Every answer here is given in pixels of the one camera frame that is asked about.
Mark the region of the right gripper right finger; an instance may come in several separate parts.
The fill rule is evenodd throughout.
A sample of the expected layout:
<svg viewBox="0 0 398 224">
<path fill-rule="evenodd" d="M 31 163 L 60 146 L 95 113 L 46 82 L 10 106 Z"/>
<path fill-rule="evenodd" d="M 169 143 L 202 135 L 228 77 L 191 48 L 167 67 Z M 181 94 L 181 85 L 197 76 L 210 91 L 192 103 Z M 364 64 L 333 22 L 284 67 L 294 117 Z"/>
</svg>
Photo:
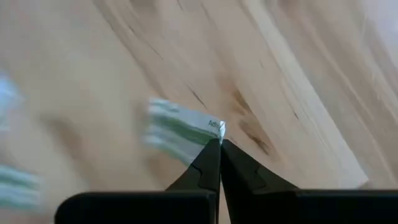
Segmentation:
<svg viewBox="0 0 398 224">
<path fill-rule="evenodd" d="M 221 179 L 231 223 L 260 223 L 281 211 L 275 196 L 297 186 L 269 170 L 229 140 L 221 146 Z"/>
</svg>

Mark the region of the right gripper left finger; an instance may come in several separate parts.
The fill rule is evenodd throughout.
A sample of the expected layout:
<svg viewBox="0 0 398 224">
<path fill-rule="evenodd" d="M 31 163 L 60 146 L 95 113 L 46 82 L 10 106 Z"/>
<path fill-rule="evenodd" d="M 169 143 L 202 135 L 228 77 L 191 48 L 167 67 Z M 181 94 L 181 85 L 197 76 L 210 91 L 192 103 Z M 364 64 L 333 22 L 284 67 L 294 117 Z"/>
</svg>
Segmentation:
<svg viewBox="0 0 398 224">
<path fill-rule="evenodd" d="M 187 170 L 168 188 L 177 192 L 171 223 L 218 223 L 220 202 L 221 146 L 210 140 Z"/>
</svg>

